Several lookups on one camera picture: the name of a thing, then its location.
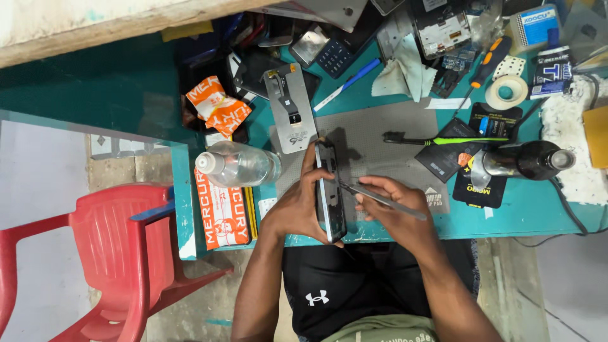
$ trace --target circuit board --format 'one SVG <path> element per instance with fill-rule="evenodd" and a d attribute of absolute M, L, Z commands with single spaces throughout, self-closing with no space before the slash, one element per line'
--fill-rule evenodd
<path fill-rule="evenodd" d="M 477 51 L 469 44 L 458 50 L 452 50 L 443 56 L 441 66 L 447 70 L 463 71 L 469 69 L 475 60 Z"/>

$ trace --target blue pen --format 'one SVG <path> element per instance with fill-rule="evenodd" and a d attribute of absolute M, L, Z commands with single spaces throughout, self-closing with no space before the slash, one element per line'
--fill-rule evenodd
<path fill-rule="evenodd" d="M 368 72 L 372 71 L 375 67 L 380 64 L 380 58 L 374 58 L 371 62 L 367 63 L 363 68 L 361 68 L 351 79 L 346 81 L 340 88 L 338 88 L 335 92 L 332 92 L 325 100 L 321 101 L 318 105 L 316 105 L 313 110 L 318 111 L 323 108 L 326 104 L 328 104 L 331 100 L 333 100 L 338 94 L 345 91 L 346 88 L 351 86 L 354 82 L 356 82 L 361 77 L 365 76 Z"/>

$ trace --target repair mat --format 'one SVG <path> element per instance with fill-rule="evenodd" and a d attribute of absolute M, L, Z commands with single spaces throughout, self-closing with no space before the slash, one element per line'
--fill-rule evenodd
<path fill-rule="evenodd" d="M 316 117 L 319 136 L 327 137 L 335 145 L 340 179 L 356 183 L 360 176 L 388 176 L 425 191 L 431 213 L 449 213 L 447 186 L 414 159 L 423 146 L 382 141 L 382 134 L 386 131 L 405 131 L 406 138 L 436 136 L 437 118 L 435 110 L 425 109 L 428 104 L 429 99 L 423 99 L 419 103 L 398 102 Z M 283 168 L 276 182 L 277 197 L 280 198 L 300 179 L 305 152 L 285 155 L 281 152 L 275 126 L 269 127 L 269 134 Z M 348 222 L 364 219 L 365 214 L 354 210 L 354 196 L 343 191 L 342 202 Z"/>

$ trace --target orange screwdriver handle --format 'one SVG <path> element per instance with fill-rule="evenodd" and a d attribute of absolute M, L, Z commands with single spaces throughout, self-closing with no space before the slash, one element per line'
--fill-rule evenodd
<path fill-rule="evenodd" d="M 482 63 L 477 67 L 477 72 L 471 77 L 471 87 L 480 88 L 486 82 L 488 76 L 494 72 L 498 64 L 509 54 L 512 43 L 511 37 L 508 36 L 496 39 Z"/>

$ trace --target green shirt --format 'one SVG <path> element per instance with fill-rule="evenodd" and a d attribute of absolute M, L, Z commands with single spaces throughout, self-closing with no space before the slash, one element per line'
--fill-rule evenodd
<path fill-rule="evenodd" d="M 322 342 L 435 342 L 433 321 L 412 315 L 364 317 Z"/>

